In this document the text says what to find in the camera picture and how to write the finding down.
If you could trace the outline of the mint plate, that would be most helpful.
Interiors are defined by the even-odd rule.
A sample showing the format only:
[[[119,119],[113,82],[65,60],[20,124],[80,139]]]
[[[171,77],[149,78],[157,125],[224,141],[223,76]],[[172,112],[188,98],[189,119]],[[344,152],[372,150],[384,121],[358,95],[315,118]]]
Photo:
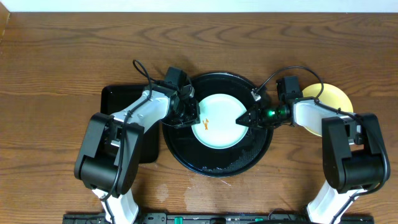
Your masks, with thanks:
[[[227,94],[207,96],[199,102],[200,123],[192,126],[195,137],[212,149],[226,149],[245,137],[248,127],[236,124],[236,119],[246,112],[245,106]],[[203,120],[209,120],[205,130]]]

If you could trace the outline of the yellow plate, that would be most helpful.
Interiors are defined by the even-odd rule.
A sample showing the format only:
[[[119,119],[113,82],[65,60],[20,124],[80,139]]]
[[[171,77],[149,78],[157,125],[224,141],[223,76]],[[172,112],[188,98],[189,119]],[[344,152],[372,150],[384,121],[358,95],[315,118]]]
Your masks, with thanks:
[[[302,91],[303,96],[317,96],[321,88],[322,87],[320,83],[312,84]],[[341,108],[343,111],[349,113],[353,112],[353,105],[348,96],[338,87],[331,84],[324,84],[323,92],[319,96],[319,100],[322,104],[330,106],[332,108]]]

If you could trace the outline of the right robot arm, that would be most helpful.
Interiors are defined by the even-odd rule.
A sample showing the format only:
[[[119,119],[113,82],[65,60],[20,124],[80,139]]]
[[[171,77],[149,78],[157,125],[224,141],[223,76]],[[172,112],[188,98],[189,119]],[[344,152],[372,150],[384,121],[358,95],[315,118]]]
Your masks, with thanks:
[[[388,180],[391,168],[375,114],[349,113],[306,97],[275,108],[255,104],[236,124],[275,129],[288,121],[322,137],[325,183],[306,206],[310,222],[339,223],[358,197],[377,192]]]

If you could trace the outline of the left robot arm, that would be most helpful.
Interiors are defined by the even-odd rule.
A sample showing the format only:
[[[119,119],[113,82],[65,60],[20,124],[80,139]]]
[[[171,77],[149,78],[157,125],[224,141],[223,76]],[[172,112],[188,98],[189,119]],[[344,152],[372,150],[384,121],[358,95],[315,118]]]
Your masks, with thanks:
[[[194,88],[156,85],[111,115],[95,113],[89,120],[75,178],[100,199],[109,223],[134,223],[139,207],[131,187],[137,174],[145,133],[160,120],[176,120],[176,128],[199,122]]]

